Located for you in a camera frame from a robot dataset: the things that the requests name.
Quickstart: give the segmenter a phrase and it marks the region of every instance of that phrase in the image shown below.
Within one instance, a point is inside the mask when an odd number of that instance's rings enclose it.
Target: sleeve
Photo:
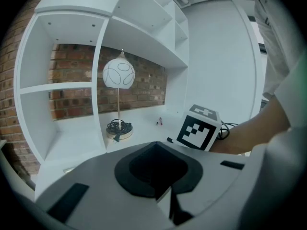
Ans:
[[[307,49],[275,91],[291,127],[307,126]]]

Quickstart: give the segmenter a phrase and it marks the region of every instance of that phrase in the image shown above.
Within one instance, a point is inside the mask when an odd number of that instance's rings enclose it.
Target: person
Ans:
[[[255,0],[255,18],[267,50],[263,96],[269,102],[258,115],[232,128],[226,139],[216,140],[211,152],[249,152],[290,127],[307,125],[304,37],[279,0]]]

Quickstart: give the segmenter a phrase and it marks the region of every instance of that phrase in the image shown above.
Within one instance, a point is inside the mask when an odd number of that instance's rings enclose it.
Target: white cube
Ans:
[[[184,112],[176,143],[189,148],[208,151],[222,126],[219,114],[208,108],[193,105]]]

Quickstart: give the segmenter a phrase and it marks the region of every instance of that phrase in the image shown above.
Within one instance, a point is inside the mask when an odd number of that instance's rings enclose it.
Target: black opening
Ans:
[[[129,170],[137,179],[155,190],[155,198],[163,193],[188,171],[188,165],[160,146],[153,146],[134,158]]]

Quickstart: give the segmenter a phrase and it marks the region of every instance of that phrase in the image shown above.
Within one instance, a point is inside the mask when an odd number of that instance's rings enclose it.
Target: table lamp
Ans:
[[[110,88],[117,88],[117,108],[118,119],[114,119],[107,125],[106,134],[110,139],[116,141],[126,139],[133,133],[131,123],[125,123],[120,119],[119,109],[119,89],[128,89],[133,84],[135,71],[133,66],[127,61],[124,50],[120,55],[109,61],[102,72],[105,85]]]

